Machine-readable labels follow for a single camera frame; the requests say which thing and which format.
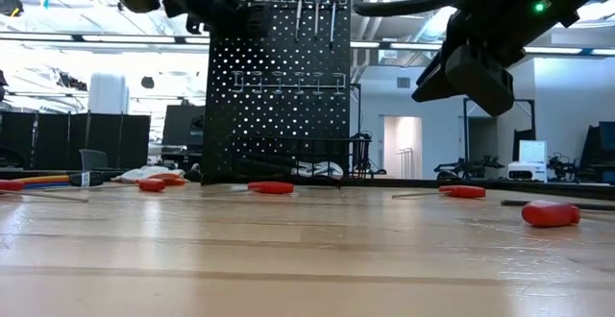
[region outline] green led light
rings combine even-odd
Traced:
[[[534,10],[536,12],[543,12],[546,8],[547,7],[543,3],[538,3],[538,4],[534,5]]]

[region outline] wooden tabletop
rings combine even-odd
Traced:
[[[613,316],[615,216],[528,227],[535,199],[193,184],[0,196],[0,316]],[[566,200],[540,196],[540,199]]]

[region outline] ceiling light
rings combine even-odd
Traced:
[[[615,56],[615,49],[594,49],[592,55],[613,57]]]
[[[563,47],[526,47],[526,53],[529,54],[579,54],[580,48],[563,48]]]
[[[379,48],[381,44],[379,42],[350,42],[351,48]]]
[[[98,42],[147,42],[147,43],[175,43],[174,37],[153,37],[153,36],[84,36],[86,41]]]
[[[23,34],[23,33],[0,33],[0,39],[18,39],[18,40],[42,40],[42,41],[70,41],[73,40],[71,35],[57,34]]]
[[[441,44],[428,44],[428,43],[391,43],[391,49],[399,50],[423,50],[423,51],[436,51],[442,48]]]
[[[209,44],[209,37],[186,37],[185,42],[192,44]]]

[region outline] metal hook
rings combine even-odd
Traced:
[[[333,73],[333,76],[336,78],[335,80],[335,92],[333,96],[344,96],[344,92],[340,91],[341,87],[346,87],[346,74],[344,73]]]
[[[250,73],[253,76],[257,76],[258,89],[252,90],[253,94],[260,95],[262,94],[262,72],[260,71],[252,71]]]
[[[278,80],[278,89],[273,91],[274,95],[282,95],[282,76],[284,73],[282,71],[273,71],[271,74]]]
[[[239,85],[239,90],[231,90],[232,93],[243,93],[243,86],[245,85],[243,83],[243,71],[233,71],[231,72],[234,75],[234,85],[238,86]]]
[[[306,92],[301,90],[301,81],[306,76],[304,72],[295,72],[295,77],[297,77],[297,91],[295,91],[295,95],[302,96],[305,95]]]
[[[312,92],[314,96],[322,96],[324,94],[323,91],[320,90],[320,77],[324,75],[322,72],[314,72],[311,74],[316,78],[316,90]]]

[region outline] white column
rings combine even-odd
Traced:
[[[88,94],[87,108],[93,113],[128,113],[130,92],[123,74],[93,73],[89,82]]]

